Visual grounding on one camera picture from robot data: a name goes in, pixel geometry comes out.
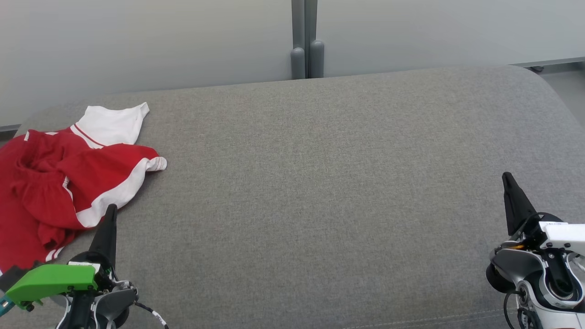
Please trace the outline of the red T-shirt white sleeves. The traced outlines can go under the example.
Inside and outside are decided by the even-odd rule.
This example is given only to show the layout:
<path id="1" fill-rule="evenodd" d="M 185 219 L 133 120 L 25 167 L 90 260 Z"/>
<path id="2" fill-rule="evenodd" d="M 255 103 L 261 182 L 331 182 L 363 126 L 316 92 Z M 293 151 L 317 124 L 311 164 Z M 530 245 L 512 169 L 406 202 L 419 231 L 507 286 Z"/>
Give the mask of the red T-shirt white sleeves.
<path id="1" fill-rule="evenodd" d="M 10 140 L 0 148 L 0 184 L 2 174 L 12 169 L 26 148 L 40 156 L 71 155 L 86 149 L 100 149 L 113 144 L 137 144 L 142 123 L 149 106 L 143 103 L 125 110 L 109 110 L 101 106 L 89 106 L 84 116 L 68 128 L 55 132 L 30 129 Z"/>

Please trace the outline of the grey baseboard rail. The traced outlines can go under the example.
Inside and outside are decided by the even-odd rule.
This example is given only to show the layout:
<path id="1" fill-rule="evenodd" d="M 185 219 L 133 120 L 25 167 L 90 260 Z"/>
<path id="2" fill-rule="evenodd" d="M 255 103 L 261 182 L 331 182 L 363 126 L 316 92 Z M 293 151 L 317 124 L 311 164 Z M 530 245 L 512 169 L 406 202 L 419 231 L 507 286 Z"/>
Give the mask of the grey baseboard rail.
<path id="1" fill-rule="evenodd" d="M 514 63 L 511 65 L 529 69 L 537 74 L 561 73 L 585 69 L 585 57 L 544 60 L 539 62 Z"/>

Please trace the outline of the grey fabric sofa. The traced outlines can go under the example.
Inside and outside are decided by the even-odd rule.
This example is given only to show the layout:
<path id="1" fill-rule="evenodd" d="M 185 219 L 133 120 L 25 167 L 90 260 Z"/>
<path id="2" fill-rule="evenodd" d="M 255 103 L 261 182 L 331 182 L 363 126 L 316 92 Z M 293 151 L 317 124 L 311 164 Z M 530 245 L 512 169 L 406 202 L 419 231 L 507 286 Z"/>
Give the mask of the grey fabric sofa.
<path id="1" fill-rule="evenodd" d="M 585 129 L 520 67 L 101 96 L 17 135 L 143 102 L 168 167 L 120 210 L 116 270 L 170 329 L 503 329 L 502 173 L 585 223 Z"/>

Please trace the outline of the grey wall partition post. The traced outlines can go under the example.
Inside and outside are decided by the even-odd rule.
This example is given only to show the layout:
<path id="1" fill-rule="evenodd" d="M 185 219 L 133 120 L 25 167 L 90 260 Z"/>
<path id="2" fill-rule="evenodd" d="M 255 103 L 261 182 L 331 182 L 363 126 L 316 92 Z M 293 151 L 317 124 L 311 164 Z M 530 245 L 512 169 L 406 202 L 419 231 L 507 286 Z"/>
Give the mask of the grey wall partition post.
<path id="1" fill-rule="evenodd" d="M 291 0 L 291 78 L 324 77 L 324 42 L 316 37 L 318 0 Z"/>

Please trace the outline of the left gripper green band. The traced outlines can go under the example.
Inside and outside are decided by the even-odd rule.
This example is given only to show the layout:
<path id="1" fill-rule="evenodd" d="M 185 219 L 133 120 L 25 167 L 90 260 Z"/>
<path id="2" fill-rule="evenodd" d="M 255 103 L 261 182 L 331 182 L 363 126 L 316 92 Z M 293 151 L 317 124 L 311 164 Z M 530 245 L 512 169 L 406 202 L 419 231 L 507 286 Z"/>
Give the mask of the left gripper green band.
<path id="1" fill-rule="evenodd" d="M 117 211 L 116 204 L 109 204 L 89 251 L 77 254 L 67 264 L 44 264 L 29 270 L 5 294 L 19 308 L 27 308 L 58 294 L 110 290 L 116 263 Z"/>

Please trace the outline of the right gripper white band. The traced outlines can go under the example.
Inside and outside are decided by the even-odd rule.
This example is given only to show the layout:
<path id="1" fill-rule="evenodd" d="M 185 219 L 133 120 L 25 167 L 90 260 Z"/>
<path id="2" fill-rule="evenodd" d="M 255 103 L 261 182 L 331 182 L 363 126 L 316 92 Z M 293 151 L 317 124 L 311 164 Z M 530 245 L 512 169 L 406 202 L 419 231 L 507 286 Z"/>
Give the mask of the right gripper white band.
<path id="1" fill-rule="evenodd" d="M 585 256 L 585 223 L 566 223 L 552 214 L 537 212 L 512 173 L 504 172 L 502 180 L 510 239 L 500 245 L 501 249 Z"/>

